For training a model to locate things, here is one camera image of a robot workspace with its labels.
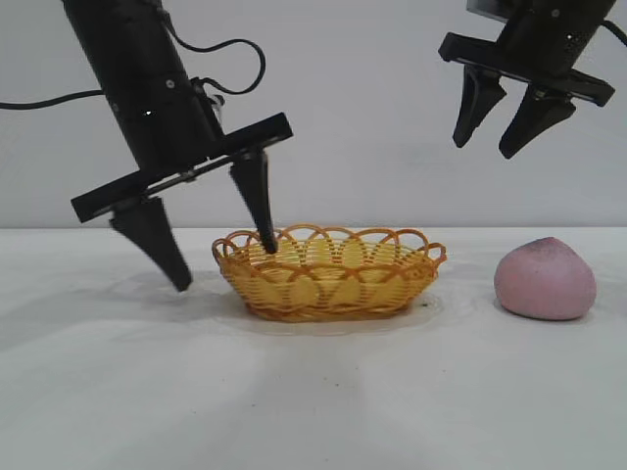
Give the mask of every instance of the pink ball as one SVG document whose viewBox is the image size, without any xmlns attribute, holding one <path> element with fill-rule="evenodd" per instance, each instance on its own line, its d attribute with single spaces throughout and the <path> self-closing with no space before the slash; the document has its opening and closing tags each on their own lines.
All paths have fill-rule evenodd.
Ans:
<svg viewBox="0 0 627 470">
<path fill-rule="evenodd" d="M 556 238 L 509 253 L 499 263 L 494 285 L 504 308 L 543 320 L 581 318 L 597 298 L 590 266 Z"/>
</svg>

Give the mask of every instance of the white table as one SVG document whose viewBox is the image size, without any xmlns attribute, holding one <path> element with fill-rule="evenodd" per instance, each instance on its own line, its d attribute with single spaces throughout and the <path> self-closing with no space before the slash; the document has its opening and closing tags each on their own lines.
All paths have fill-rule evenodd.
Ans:
<svg viewBox="0 0 627 470">
<path fill-rule="evenodd" d="M 177 232 L 185 295 L 110 231 L 0 232 L 1 469 L 627 468 L 627 229 L 428 229 L 428 306 L 301 326 L 243 311 L 227 232 Z M 598 275 L 582 321 L 495 305 L 500 257 L 548 235 Z"/>
</svg>

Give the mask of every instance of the wicker basket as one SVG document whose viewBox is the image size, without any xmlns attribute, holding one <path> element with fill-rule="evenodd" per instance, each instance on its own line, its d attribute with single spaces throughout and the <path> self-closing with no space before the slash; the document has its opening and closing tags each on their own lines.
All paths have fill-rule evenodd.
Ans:
<svg viewBox="0 0 627 470">
<path fill-rule="evenodd" d="M 437 278 L 447 259 L 444 246 L 412 229 L 353 232 L 300 224 L 276 232 L 276 255 L 250 231 L 213 245 L 222 275 L 248 309 L 273 321 L 390 318 Z"/>
</svg>

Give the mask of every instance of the white wall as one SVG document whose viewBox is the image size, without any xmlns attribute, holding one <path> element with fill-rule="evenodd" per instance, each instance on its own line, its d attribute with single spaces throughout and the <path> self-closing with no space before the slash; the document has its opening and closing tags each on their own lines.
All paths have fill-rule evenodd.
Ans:
<svg viewBox="0 0 627 470">
<path fill-rule="evenodd" d="M 212 44 L 244 36 L 268 55 L 264 85 L 232 98 L 226 126 L 287 112 L 296 138 L 271 150 L 278 224 L 625 225 L 627 50 L 601 31 L 579 68 L 618 89 L 604 109 L 579 112 L 512 162 L 498 143 L 524 87 L 459 151 L 459 65 L 444 35 L 495 38 L 502 25 L 465 0 L 169 0 L 179 32 Z M 627 5 L 613 18 L 627 26 Z M 182 54 L 191 74 L 246 85 L 256 59 L 243 46 Z M 95 78 L 60 0 L 0 5 L 0 101 L 90 89 Z M 0 225 L 75 226 L 70 198 L 134 169 L 101 98 L 30 113 L 0 112 Z M 225 171 L 165 193 L 179 226 L 249 225 Z M 106 217 L 89 225 L 106 224 Z"/>
</svg>

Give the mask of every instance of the black cable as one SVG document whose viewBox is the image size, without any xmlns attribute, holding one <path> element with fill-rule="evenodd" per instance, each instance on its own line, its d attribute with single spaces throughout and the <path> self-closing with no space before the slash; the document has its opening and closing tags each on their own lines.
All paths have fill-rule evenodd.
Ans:
<svg viewBox="0 0 627 470">
<path fill-rule="evenodd" d="M 60 96 L 59 98 L 54 98 L 52 100 L 38 101 L 35 103 L 1 103 L 0 102 L 0 110 L 10 110 L 10 111 L 40 110 L 42 108 L 50 108 L 51 106 L 61 105 L 63 103 L 67 103 L 68 101 L 80 100 L 82 98 L 89 98 L 90 96 L 102 96 L 104 94 L 105 93 L 102 90 L 90 90 L 90 91 L 81 91 L 79 93 L 72 93 L 70 95 Z"/>
<path fill-rule="evenodd" d="M 216 44 L 215 46 L 211 46 L 211 47 L 192 46 L 191 44 L 188 44 L 187 42 L 183 41 L 178 36 L 178 34 L 176 33 L 176 30 L 174 29 L 174 25 L 172 24 L 171 17 L 166 10 L 158 8 L 157 12 L 161 16 L 164 22 L 164 25 L 166 26 L 166 29 L 172 35 L 174 40 L 181 47 L 187 49 L 188 51 L 206 54 L 206 53 L 219 51 L 220 49 L 224 49 L 225 47 L 232 46 L 233 44 L 246 44 L 248 46 L 251 46 L 255 50 L 257 55 L 259 56 L 259 73 L 257 75 L 257 78 L 255 78 L 255 81 L 253 81 L 253 83 L 249 87 L 243 90 L 231 90 L 221 85 L 217 80 L 214 80 L 212 78 L 205 78 L 203 80 L 205 83 L 209 83 L 213 88 L 221 91 L 222 93 L 226 93 L 228 95 L 245 95 L 247 93 L 254 91 L 260 85 L 260 83 L 262 82 L 265 76 L 265 53 L 264 53 L 264 50 L 258 44 L 254 43 L 253 41 L 249 41 L 248 39 L 229 39 L 228 41 L 220 42 L 219 44 Z"/>
<path fill-rule="evenodd" d="M 623 31 L 618 24 L 605 20 L 601 23 L 601 26 L 606 27 L 614 36 L 618 38 L 620 42 L 627 46 L 627 34 Z"/>
</svg>

